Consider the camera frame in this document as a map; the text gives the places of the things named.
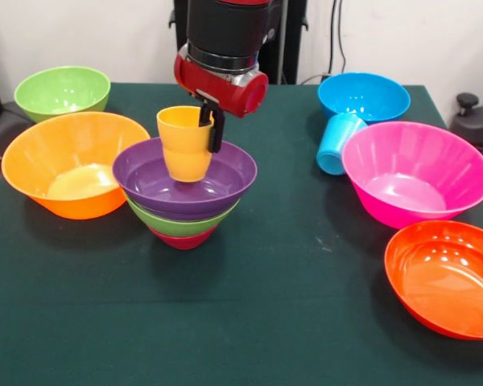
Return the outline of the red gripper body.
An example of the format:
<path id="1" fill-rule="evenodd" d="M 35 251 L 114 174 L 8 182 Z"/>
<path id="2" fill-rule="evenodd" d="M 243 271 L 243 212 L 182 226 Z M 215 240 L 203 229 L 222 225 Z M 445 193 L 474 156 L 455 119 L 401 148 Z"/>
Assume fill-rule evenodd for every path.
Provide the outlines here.
<path id="1" fill-rule="evenodd" d="M 265 98 L 268 77 L 258 67 L 241 75 L 210 71 L 194 62 L 188 47 L 182 46 L 174 63 L 177 83 L 199 100 L 216 102 L 235 117 L 254 113 Z"/>

